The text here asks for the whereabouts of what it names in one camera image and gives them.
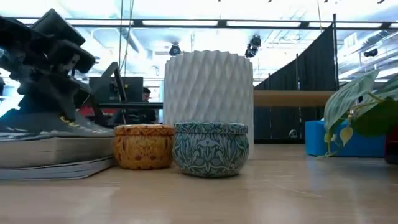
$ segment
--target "wooden shelf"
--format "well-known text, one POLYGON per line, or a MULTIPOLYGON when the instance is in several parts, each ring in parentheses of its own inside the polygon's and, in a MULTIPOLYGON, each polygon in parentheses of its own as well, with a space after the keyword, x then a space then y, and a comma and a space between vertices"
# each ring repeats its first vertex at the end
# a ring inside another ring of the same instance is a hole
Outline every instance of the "wooden shelf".
POLYGON ((334 91, 254 90, 254 106, 325 106, 334 91))

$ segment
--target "blue floral tin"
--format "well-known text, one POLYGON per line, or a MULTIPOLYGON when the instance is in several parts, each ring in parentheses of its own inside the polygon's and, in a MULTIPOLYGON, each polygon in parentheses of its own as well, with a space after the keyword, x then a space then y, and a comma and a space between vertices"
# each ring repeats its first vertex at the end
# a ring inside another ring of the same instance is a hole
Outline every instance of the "blue floral tin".
POLYGON ((248 159, 249 129, 244 124, 191 121, 174 128, 174 159, 184 174, 230 177, 248 159))

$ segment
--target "white textured vase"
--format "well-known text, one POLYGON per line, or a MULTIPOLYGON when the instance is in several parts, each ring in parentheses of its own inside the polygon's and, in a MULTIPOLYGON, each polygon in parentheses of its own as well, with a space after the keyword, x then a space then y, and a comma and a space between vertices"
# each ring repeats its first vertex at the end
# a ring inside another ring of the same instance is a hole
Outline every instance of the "white textured vase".
POLYGON ((165 66, 164 123, 208 121, 249 126, 253 140, 253 69, 249 59, 220 51, 172 57, 165 66))

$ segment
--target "black partition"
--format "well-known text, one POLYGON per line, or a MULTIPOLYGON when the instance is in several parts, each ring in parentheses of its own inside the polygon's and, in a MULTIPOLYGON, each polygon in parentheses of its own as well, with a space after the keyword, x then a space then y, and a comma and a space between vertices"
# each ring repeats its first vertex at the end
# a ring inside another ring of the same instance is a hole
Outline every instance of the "black partition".
MULTIPOLYGON (((322 34, 296 60, 288 63, 258 84, 255 90, 336 90, 338 83, 335 64, 333 25, 322 34)), ((306 121, 323 118, 323 108, 271 107, 254 108, 254 139, 291 139, 291 130, 303 139, 306 121)))
MULTIPOLYGON (((332 91, 337 85, 333 27, 327 28, 298 58, 300 90, 332 91)), ((301 108, 303 122, 323 118, 323 107, 301 108)))
MULTIPOLYGON (((269 77, 270 90, 297 90, 295 62, 290 62, 269 77)), ((287 139, 291 130, 300 129, 297 107, 271 107, 271 138, 287 139)))
MULTIPOLYGON (((269 90, 269 79, 264 80, 254 90, 269 90)), ((271 138, 271 109, 266 107, 254 107, 254 139, 271 138)))

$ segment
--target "track light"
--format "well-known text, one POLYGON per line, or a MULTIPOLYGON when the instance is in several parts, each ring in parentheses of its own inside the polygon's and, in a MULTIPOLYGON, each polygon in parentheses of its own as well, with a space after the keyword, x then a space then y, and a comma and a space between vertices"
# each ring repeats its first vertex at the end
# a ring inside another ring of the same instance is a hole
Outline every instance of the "track light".
POLYGON ((379 51, 378 51, 377 49, 373 49, 373 50, 370 50, 370 51, 367 51, 367 52, 363 53, 363 55, 364 55, 365 57, 374 57, 374 56, 376 56, 378 53, 379 53, 379 51))
POLYGON ((250 40, 250 43, 248 44, 248 47, 244 53, 244 56, 246 58, 253 58, 256 56, 259 47, 261 47, 261 38, 260 36, 253 36, 253 38, 250 40))
POLYGON ((178 46, 178 44, 173 44, 169 51, 169 54, 171 56, 176 56, 176 55, 179 55, 180 53, 181 53, 180 46, 178 46))

